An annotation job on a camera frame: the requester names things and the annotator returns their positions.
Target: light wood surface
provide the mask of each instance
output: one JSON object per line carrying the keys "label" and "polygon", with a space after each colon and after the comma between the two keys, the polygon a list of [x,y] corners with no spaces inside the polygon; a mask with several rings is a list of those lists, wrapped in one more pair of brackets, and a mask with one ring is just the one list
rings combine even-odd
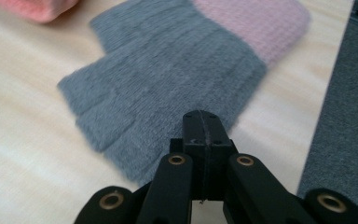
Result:
{"label": "light wood surface", "polygon": [[[0,9],[0,223],[72,223],[99,189],[138,187],[75,126],[56,85],[103,57],[89,21],[121,1],[83,0],[39,25]],[[303,0],[309,32],[269,71],[230,132],[296,193],[352,2]],[[194,203],[193,223],[225,223],[221,203]]]}

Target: pink knitted item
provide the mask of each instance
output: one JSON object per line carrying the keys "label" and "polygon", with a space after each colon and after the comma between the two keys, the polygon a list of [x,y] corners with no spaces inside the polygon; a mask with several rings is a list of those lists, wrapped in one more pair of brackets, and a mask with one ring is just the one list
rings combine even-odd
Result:
{"label": "pink knitted item", "polygon": [[0,6],[25,19],[49,22],[73,7],[78,0],[0,0]]}
{"label": "pink knitted item", "polygon": [[306,33],[309,12],[297,0],[193,0],[209,19],[248,43],[268,67]]}

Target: table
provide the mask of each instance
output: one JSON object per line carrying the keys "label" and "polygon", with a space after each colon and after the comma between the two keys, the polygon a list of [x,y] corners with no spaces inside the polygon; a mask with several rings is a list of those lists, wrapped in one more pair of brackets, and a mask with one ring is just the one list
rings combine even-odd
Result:
{"label": "table", "polygon": [[[138,186],[88,146],[57,83],[103,51],[89,21],[121,1],[81,1],[52,23],[0,9],[0,223],[71,223],[97,190]],[[352,1],[302,0],[310,30],[269,71],[229,133],[296,193]],[[193,203],[192,223],[224,223]]]}

